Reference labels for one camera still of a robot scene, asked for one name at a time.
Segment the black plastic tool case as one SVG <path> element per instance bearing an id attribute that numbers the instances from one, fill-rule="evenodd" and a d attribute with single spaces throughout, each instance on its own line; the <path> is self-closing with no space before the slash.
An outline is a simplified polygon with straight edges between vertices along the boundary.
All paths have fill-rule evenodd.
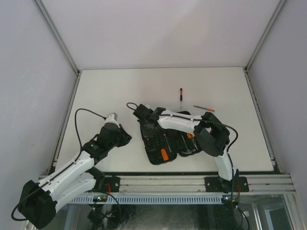
<path id="1" fill-rule="evenodd" d="M 188 157 L 201 152 L 193 135 L 174 129 L 163 129 L 157 125 L 149 128 L 145 120 L 146 114 L 133 114 L 138 118 L 145 152 L 152 165 L 171 162 L 178 155 Z"/>

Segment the orange black needle-nose pliers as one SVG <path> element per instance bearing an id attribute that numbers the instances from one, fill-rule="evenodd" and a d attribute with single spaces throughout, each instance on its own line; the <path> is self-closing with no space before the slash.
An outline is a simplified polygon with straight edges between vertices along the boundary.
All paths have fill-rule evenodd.
<path id="1" fill-rule="evenodd" d="M 195 147 L 195 150 L 198 150 L 198 147 L 197 147 L 197 144 L 196 144 L 196 141 L 195 141 L 195 136 L 190 134 L 190 133 L 187 133 L 187 138 L 189 140 L 191 140 L 191 142 L 193 143 L 193 145 Z"/>

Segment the small black precision screwdriver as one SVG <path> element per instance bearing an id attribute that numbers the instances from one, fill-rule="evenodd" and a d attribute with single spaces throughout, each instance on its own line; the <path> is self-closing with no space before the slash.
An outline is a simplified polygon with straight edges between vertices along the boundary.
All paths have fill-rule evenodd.
<path id="1" fill-rule="evenodd" d="M 180 88 L 180 109 L 182 109 L 182 103 L 183 103 L 183 89 Z"/>

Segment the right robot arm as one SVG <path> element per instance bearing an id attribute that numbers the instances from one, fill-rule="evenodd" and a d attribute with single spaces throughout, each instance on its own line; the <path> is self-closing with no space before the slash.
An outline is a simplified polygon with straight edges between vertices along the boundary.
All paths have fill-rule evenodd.
<path id="1" fill-rule="evenodd" d="M 237 186 L 236 169 L 228 150 L 230 127 L 210 112 L 204 115 L 174 113 L 166 108 L 151 109 L 143 104 L 133 109 L 138 119 L 146 153 L 153 165 L 204 152 L 214 158 L 221 187 L 232 191 Z"/>

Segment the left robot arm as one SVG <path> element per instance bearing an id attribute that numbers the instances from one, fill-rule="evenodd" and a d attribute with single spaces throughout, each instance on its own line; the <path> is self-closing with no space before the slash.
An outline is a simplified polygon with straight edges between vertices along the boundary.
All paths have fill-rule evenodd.
<path id="1" fill-rule="evenodd" d="M 89 190 L 103 190 L 104 174 L 95 165 L 113 148 L 126 146 L 131 139 L 122 125 L 105 123 L 100 133 L 58 171 L 38 182 L 28 181 L 23 186 L 17 210 L 37 229 L 46 227 L 75 197 Z"/>

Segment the small orange-tip precision screwdriver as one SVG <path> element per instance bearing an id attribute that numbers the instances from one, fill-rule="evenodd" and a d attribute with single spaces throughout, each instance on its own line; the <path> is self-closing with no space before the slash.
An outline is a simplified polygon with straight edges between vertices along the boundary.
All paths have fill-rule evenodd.
<path id="1" fill-rule="evenodd" d="M 197 105 L 193 105 L 193 107 L 203 109 L 203 110 L 206 110 L 206 111 L 210 111 L 210 112 L 215 112 L 215 110 L 211 109 L 211 108 L 201 107 L 201 106 L 197 106 Z"/>

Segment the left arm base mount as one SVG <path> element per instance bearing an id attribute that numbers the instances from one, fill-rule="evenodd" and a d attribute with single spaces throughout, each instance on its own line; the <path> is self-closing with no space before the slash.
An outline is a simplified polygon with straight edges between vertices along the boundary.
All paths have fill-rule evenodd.
<path id="1" fill-rule="evenodd" d="M 107 176 L 104 172 L 100 171 L 96 167 L 86 171 L 95 180 L 94 187 L 90 190 L 93 192 L 119 192 L 120 178 L 116 176 Z"/>

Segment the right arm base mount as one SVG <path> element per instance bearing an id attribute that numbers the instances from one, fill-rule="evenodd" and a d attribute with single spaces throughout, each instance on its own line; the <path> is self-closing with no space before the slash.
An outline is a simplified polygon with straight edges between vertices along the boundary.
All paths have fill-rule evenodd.
<path id="1" fill-rule="evenodd" d="M 234 192 L 249 192 L 248 181 L 246 177 L 235 177 L 234 182 L 227 181 L 220 178 L 219 176 L 215 177 L 205 177 L 204 184 L 206 192 L 224 192 L 230 193 L 233 189 Z"/>

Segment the aluminium frame rail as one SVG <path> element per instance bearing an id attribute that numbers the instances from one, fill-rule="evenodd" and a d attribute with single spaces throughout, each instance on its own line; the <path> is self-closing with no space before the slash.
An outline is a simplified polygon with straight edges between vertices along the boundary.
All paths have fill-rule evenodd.
<path id="1" fill-rule="evenodd" d="M 119 194 L 222 194 L 220 181 L 213 175 L 108 176 L 105 191 Z M 255 174 L 235 179 L 234 192 L 242 194 L 293 194 L 295 187 L 286 174 Z"/>

